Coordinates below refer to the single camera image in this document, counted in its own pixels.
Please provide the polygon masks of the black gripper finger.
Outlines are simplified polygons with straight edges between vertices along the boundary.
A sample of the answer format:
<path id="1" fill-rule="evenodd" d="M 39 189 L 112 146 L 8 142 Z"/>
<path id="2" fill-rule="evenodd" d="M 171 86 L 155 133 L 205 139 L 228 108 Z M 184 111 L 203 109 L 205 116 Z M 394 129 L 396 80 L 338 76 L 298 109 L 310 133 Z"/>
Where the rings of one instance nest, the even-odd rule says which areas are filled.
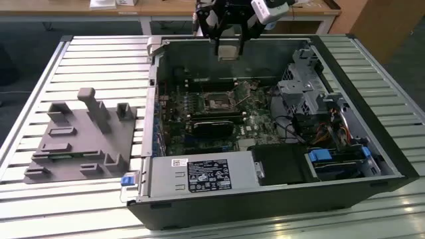
<path id="1" fill-rule="evenodd" d="M 253 38 L 260 37 L 264 31 L 265 25 L 261 24 L 256 13 L 253 13 L 253 15 L 247 20 L 243 21 L 243 23 L 240 24 L 240 28 L 241 28 L 241 34 L 239 37 L 239 55 L 241 55 L 244 52 L 245 42 Z"/>
<path id="2" fill-rule="evenodd" d="M 196 16 L 203 36 L 215 41 L 215 55 L 217 55 L 223 34 L 223 1 L 197 0 Z"/>

